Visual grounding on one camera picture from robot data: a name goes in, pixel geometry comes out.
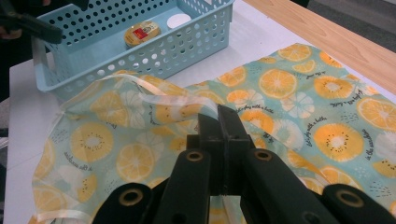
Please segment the teal fabric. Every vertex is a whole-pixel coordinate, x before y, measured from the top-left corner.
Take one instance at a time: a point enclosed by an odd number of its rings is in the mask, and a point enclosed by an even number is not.
[[[185,89],[119,73],[62,107],[33,180],[38,220],[90,222],[117,186],[155,186],[215,103],[309,189],[348,184],[396,216],[396,105],[320,49],[295,44]],[[244,223],[238,200],[213,197],[210,222]]]

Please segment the wooden surface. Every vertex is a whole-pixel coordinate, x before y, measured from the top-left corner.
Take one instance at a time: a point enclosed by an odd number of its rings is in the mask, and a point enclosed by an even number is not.
[[[245,0],[245,2],[326,51],[336,60],[396,94],[396,53],[289,0]]]

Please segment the kiwi print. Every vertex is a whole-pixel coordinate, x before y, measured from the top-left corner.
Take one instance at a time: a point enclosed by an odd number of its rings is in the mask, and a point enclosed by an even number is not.
[[[380,181],[374,181],[373,184],[370,185],[370,192],[372,192],[376,198],[389,197],[392,195],[390,189],[380,183]]]
[[[361,134],[344,123],[320,126],[314,133],[319,150],[334,161],[350,161],[363,151]]]
[[[381,175],[388,178],[396,178],[396,163],[391,163],[389,160],[382,160],[373,163],[373,167]]]
[[[70,137],[73,155],[82,161],[101,160],[113,148],[113,134],[104,124],[84,123]]]
[[[348,81],[330,76],[315,78],[314,87],[317,94],[326,99],[347,98],[353,91]]]

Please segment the blue plastic basket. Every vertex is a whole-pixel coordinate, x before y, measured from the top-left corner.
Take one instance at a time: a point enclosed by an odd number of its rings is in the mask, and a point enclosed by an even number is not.
[[[177,13],[191,21],[169,30],[166,22]],[[67,100],[121,69],[170,77],[228,46],[232,14],[233,0],[97,0],[85,11],[59,8],[39,19],[64,30],[62,43],[33,38],[37,87]],[[162,33],[127,49],[124,32],[141,21],[157,22]]]

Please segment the lemon print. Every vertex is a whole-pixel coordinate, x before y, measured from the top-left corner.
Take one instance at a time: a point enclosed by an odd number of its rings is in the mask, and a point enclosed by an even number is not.
[[[363,98],[357,104],[359,115],[373,126],[396,132],[396,105],[387,100]]]
[[[314,60],[309,60],[305,63],[295,64],[292,68],[299,73],[309,73],[314,71],[316,63]]]
[[[105,122],[127,127],[129,116],[120,96],[115,91],[105,92],[90,106],[90,110]]]
[[[322,194],[324,186],[322,183],[317,181],[314,178],[310,177],[299,177],[299,179],[303,182],[303,184],[310,190],[314,191],[317,194]]]
[[[157,126],[151,129],[152,133],[158,134],[158,135],[162,135],[162,136],[166,136],[166,135],[171,135],[171,134],[175,134],[168,126],[163,125],[163,126]]]
[[[326,63],[330,66],[337,67],[337,68],[341,68],[343,66],[339,62],[337,62],[334,58],[330,57],[330,55],[324,51],[322,51],[319,54],[319,57],[324,63]]]
[[[320,170],[312,164],[310,161],[307,161],[304,157],[300,156],[295,151],[289,149],[287,153],[287,158],[291,164],[291,166],[296,168],[305,168],[315,174],[321,175]]]
[[[359,182],[354,180],[350,175],[342,170],[339,170],[333,166],[325,166],[320,169],[322,174],[326,177],[326,180],[330,184],[346,184],[356,189],[361,189]]]
[[[248,99],[249,99],[249,93],[247,91],[243,91],[243,90],[232,91],[232,92],[228,93],[228,95],[227,95],[227,101],[230,103],[245,102]]]
[[[221,99],[221,97],[215,94],[213,91],[198,91],[195,93],[195,95],[209,98],[218,105],[224,105],[223,99]]]
[[[280,49],[277,54],[289,61],[300,62],[309,58],[312,54],[312,50],[307,45],[293,44],[285,49]]]
[[[141,79],[149,82],[153,86],[157,87],[161,91],[165,92],[168,95],[187,95],[187,91],[180,88],[179,86],[160,79],[158,77],[153,77],[153,76],[148,76],[148,75],[143,75],[140,77]]]
[[[234,87],[243,82],[247,78],[247,70],[244,66],[239,66],[231,72],[225,73],[218,80],[227,87]]]
[[[274,121],[271,117],[264,114],[260,110],[248,110],[245,111],[241,116],[241,120],[248,121],[258,128],[271,133],[274,129]]]
[[[127,183],[143,180],[154,167],[151,148],[139,143],[124,147],[117,157],[116,167],[120,177]]]
[[[40,163],[35,168],[35,174],[33,180],[39,180],[47,176],[52,170],[53,164],[55,163],[55,149],[52,140],[47,139],[44,145],[43,156],[41,157]]]
[[[66,199],[61,191],[54,187],[35,186],[33,195],[38,212],[58,211],[66,208]]]
[[[276,63],[276,58],[273,57],[263,57],[259,59],[261,63]]]
[[[297,78],[286,71],[271,69],[260,77],[259,86],[265,95],[282,99],[296,91]]]

